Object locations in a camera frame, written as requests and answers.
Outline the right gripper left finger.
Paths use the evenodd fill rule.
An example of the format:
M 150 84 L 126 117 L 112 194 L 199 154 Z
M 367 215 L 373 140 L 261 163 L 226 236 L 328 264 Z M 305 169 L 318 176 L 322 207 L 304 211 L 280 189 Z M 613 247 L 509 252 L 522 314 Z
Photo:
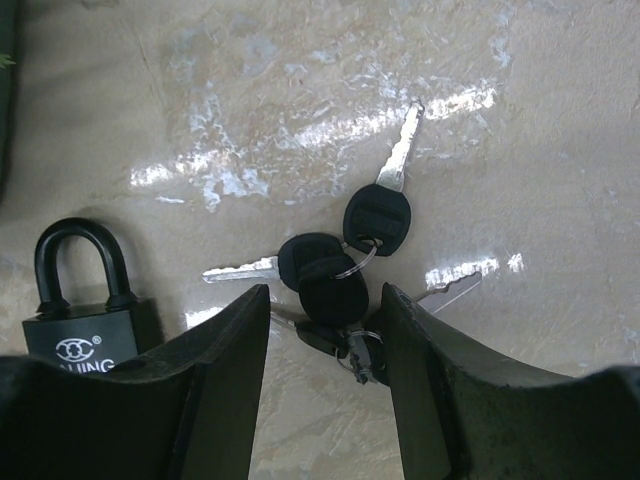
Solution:
M 101 375 L 1 360 L 5 479 L 245 479 L 270 326 L 266 285 Z

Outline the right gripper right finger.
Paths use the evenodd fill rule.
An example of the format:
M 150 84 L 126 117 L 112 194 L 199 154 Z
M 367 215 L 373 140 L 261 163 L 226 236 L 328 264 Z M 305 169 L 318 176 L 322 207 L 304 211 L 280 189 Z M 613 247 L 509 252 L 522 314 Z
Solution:
M 572 378 L 503 355 L 400 289 L 381 301 L 408 479 L 635 479 L 639 370 Z

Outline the black padlock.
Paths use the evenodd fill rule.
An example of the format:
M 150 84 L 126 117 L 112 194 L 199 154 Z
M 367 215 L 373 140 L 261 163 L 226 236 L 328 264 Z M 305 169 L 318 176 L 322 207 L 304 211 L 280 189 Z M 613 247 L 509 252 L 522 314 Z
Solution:
M 63 295 L 58 252 L 72 237 L 87 240 L 101 258 L 107 287 L 101 302 Z M 163 343 L 155 303 L 134 294 L 119 242 L 102 224 L 81 217 L 53 223 L 37 242 L 34 271 L 40 304 L 22 322 L 30 355 L 67 373 L 100 375 Z

